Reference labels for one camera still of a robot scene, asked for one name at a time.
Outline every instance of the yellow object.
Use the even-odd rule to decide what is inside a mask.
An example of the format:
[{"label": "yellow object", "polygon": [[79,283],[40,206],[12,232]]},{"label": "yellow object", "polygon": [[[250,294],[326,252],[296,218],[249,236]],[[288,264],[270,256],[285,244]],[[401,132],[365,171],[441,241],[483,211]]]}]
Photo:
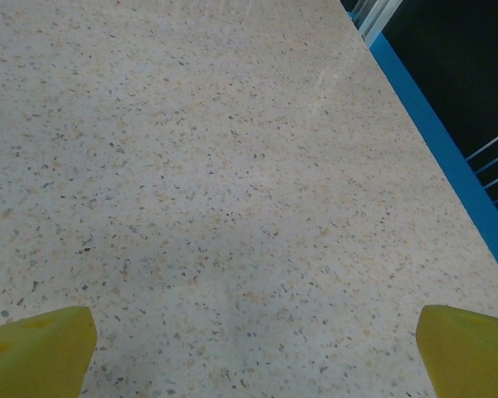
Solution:
[{"label": "yellow object", "polygon": [[0,326],[0,398],[77,398],[95,345],[86,307]]},{"label": "yellow object", "polygon": [[428,305],[417,344],[437,398],[498,398],[498,318]]}]

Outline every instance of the blue floor border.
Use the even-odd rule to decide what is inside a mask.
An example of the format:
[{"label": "blue floor border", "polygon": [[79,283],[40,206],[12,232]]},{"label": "blue floor border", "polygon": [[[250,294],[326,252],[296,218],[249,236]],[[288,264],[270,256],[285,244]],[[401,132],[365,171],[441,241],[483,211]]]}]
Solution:
[{"label": "blue floor border", "polygon": [[498,210],[387,39],[370,50],[498,262]]}]

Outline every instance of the floor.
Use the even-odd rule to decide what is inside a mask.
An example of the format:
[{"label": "floor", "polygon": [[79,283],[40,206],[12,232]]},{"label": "floor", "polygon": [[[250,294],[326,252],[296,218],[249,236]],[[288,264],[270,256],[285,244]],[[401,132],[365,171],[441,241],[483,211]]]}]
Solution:
[{"label": "floor", "polygon": [[0,324],[91,308],[82,397],[425,397],[498,266],[339,2],[0,2]]}]

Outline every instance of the speckled floor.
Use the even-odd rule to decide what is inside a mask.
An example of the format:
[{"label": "speckled floor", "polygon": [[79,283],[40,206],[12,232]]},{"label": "speckled floor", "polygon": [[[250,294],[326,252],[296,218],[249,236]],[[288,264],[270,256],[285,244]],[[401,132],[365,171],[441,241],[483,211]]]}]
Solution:
[{"label": "speckled floor", "polygon": [[498,266],[339,2],[0,5],[0,323],[92,308],[84,397],[433,396]]}]

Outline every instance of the dark background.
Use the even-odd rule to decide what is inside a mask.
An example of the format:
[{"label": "dark background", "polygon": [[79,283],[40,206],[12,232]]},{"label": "dark background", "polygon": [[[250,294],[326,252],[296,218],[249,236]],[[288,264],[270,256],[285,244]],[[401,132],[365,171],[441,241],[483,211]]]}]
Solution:
[{"label": "dark background", "polygon": [[[383,34],[465,158],[498,137],[498,0],[404,0]],[[498,141],[468,161],[483,186],[497,158]]]}]

